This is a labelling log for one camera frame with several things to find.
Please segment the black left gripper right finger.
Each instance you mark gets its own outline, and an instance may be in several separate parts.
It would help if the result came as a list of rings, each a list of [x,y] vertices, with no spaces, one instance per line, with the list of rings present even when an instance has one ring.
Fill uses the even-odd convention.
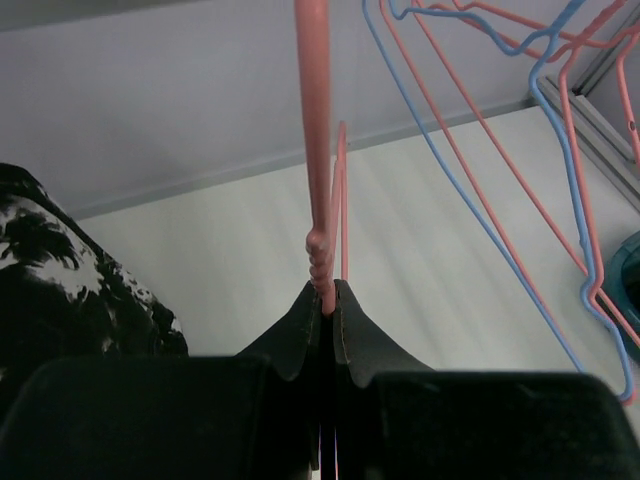
[[[336,284],[337,473],[342,479],[635,479],[639,443],[588,374],[435,370]]]

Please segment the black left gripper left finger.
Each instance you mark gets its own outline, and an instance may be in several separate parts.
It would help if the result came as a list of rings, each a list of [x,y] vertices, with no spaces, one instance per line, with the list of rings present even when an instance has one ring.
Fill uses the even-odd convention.
[[[320,316],[305,286],[233,356],[43,366],[2,426],[2,477],[310,478],[320,466]]]

